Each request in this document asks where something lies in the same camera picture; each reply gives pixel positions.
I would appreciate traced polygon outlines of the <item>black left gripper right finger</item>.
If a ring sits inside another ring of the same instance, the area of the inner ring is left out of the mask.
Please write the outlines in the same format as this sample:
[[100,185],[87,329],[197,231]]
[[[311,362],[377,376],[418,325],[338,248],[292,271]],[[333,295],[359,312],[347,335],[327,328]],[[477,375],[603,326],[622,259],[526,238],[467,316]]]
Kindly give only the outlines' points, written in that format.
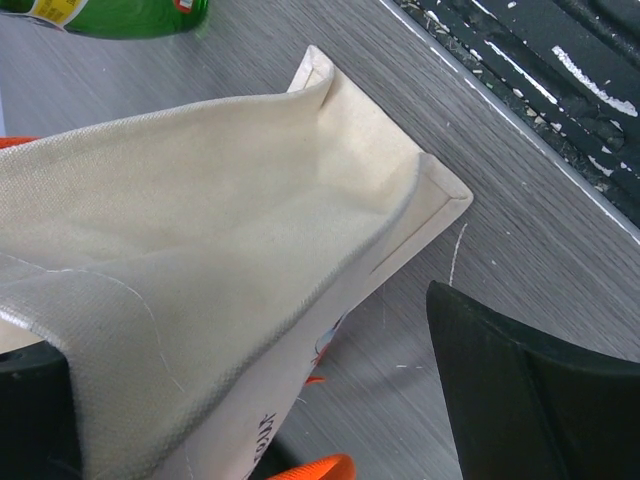
[[426,315],[463,478],[638,478],[637,363],[436,281]]

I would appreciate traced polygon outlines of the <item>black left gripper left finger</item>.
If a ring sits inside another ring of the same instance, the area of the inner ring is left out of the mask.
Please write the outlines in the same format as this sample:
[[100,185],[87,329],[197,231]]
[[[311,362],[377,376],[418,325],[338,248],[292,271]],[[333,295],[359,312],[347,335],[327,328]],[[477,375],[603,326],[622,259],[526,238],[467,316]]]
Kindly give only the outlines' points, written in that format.
[[82,477],[69,367],[45,341],[1,355],[1,477]]

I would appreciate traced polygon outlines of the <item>beige canvas bag orange handles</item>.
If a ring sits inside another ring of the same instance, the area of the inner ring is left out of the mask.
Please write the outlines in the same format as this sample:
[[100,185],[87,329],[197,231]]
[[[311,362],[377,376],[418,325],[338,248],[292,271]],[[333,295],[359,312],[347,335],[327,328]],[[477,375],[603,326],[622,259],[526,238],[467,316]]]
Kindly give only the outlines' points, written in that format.
[[313,46],[281,94],[10,146],[1,355],[64,355],[80,479],[246,479],[349,312],[472,199]]

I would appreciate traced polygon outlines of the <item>green bottle front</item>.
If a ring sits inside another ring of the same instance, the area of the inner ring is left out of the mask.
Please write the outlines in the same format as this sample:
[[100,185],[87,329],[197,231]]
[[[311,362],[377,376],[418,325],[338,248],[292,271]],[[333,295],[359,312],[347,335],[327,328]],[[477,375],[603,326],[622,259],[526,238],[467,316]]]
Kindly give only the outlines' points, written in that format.
[[1,0],[1,14],[74,35],[141,40],[198,28],[207,0]]

